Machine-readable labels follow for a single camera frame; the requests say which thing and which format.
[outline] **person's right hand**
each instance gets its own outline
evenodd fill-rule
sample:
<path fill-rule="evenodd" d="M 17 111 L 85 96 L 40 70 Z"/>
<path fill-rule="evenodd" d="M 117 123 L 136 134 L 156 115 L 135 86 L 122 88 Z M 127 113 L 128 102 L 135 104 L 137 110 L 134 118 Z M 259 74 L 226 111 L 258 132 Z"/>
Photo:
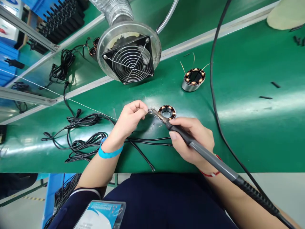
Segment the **person's right hand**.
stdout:
<path fill-rule="evenodd" d="M 201 122 L 196 118 L 179 117 L 169 121 L 172 125 L 181 125 L 188 131 L 201 145 L 213 153 L 214 138 L 213 132 L 205 128 Z M 210 165 L 199 153 L 186 145 L 183 138 L 175 131 L 170 131 L 169 135 L 177 152 L 187 162 L 202 167 L 203 165 Z"/>

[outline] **green workbench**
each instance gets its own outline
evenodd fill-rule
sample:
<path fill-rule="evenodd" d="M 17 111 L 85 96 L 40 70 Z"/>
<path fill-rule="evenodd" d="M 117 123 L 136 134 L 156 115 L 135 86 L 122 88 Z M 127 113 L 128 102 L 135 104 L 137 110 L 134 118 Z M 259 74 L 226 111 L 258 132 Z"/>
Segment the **green workbench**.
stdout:
<path fill-rule="evenodd" d="M 305 172 L 304 48 L 297 46 L 292 38 L 302 34 L 304 29 L 295 33 L 277 31 L 261 21 L 217 42 L 214 89 L 219 118 L 232 149 L 250 172 Z M 211 43 L 160 62 L 155 76 L 148 80 L 126 86 L 111 81 L 79 94 L 73 100 L 115 118 L 119 117 L 125 104 L 137 99 L 152 107 L 172 105 L 177 116 L 196 117 L 211 129 L 215 138 L 214 153 L 234 170 L 242 172 L 217 130 L 209 87 L 209 68 L 205 69 L 206 81 L 197 91 L 188 93 L 181 88 L 184 73 L 180 61 L 185 70 L 191 69 L 193 55 L 183 56 L 192 52 L 196 56 L 194 67 L 202 68 L 209 63 Z M 80 81 L 84 76 L 92 78 L 92 81 L 104 76 L 97 63 L 89 59 L 81 60 L 80 57 L 71 74 Z M 272 81 L 281 88 L 272 85 Z M 69 104 L 73 110 L 81 108 L 83 115 L 92 113 L 73 102 Z M 61 102 L 9 124 L 7 140 L 1 149 L 0 172 L 82 172 L 86 161 L 65 164 L 69 150 L 61 151 L 51 141 L 40 141 L 45 131 L 54 134 L 67 125 L 66 117 L 70 115 Z M 168 136 L 165 126 L 160 125 L 158 119 L 148 114 L 133 136 Z M 109 133 L 112 128 L 110 122 L 103 120 L 91 127 L 72 130 L 71 140 L 87 140 L 96 132 Z M 63 146 L 66 146 L 65 134 L 63 131 L 57 139 Z M 157 172 L 196 171 L 171 147 L 137 145 Z M 126 143 L 116 172 L 151 170 L 139 152 Z"/>

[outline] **blue plastic bin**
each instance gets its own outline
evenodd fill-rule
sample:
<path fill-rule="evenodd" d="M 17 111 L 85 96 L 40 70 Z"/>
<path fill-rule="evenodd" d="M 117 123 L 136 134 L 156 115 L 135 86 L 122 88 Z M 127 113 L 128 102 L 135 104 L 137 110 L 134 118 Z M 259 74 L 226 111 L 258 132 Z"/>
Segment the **blue plastic bin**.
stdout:
<path fill-rule="evenodd" d="M 0 69 L 7 71 L 12 74 L 16 74 L 16 67 L 9 66 L 7 62 L 5 62 L 5 59 L 16 59 L 18 60 L 19 51 L 14 49 L 13 47 L 8 46 L 7 44 L 4 44 L 3 42 L 0 42 Z M 0 71 L 0 86 L 4 87 L 7 85 L 13 78 L 15 78 L 14 75 L 11 75 L 9 73 Z"/>
<path fill-rule="evenodd" d="M 45 198 L 44 206 L 44 217 L 42 221 L 42 228 L 45 226 L 46 222 L 51 218 L 54 212 L 54 195 L 64 182 L 69 180 L 75 173 L 66 173 L 65 176 L 63 173 L 50 173 L 49 181 L 47 186 L 47 194 Z"/>
<path fill-rule="evenodd" d="M 50 11 L 50 7 L 54 6 L 54 3 L 59 5 L 57 0 L 22 0 L 29 8 L 35 12 L 42 19 L 46 20 L 44 14 L 47 14 L 47 10 Z"/>

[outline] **soldering iron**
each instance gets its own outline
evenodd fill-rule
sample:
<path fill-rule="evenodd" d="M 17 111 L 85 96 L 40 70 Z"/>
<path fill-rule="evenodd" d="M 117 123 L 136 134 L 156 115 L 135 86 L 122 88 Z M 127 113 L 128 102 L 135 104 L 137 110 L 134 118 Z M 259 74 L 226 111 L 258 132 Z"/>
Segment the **soldering iron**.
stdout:
<path fill-rule="evenodd" d="M 228 178 L 233 184 L 238 186 L 247 195 L 249 195 L 253 200 L 255 200 L 259 205 L 266 209 L 270 214 L 277 217 L 284 224 L 288 224 L 294 228 L 280 213 L 280 211 L 273 205 L 273 203 L 263 196 L 259 191 L 257 191 L 252 185 L 250 185 L 244 178 L 238 175 L 233 169 L 227 166 L 224 162 L 219 160 L 214 156 L 213 153 L 208 151 L 204 146 L 202 146 L 193 136 L 186 132 L 180 125 L 172 125 L 169 119 L 164 117 L 155 109 L 151 111 L 165 124 L 166 128 L 170 131 L 176 131 L 181 135 L 185 143 L 198 152 L 204 159 L 206 159 L 212 166 L 214 166 L 219 172 L 221 172 L 226 178 Z"/>

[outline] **wrist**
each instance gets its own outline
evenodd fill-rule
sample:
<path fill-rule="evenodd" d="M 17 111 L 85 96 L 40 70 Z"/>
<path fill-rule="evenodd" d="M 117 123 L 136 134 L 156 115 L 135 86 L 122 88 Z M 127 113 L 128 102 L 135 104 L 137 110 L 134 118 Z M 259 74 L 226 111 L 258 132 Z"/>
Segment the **wrist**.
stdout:
<path fill-rule="evenodd" d="M 124 145 L 124 142 L 125 138 L 110 134 L 103 142 L 101 149 L 104 153 L 112 153 L 120 149 Z"/>
<path fill-rule="evenodd" d="M 210 174 L 210 173 L 216 173 L 218 170 L 212 166 L 208 161 L 201 162 L 199 164 L 195 165 L 201 172 Z"/>

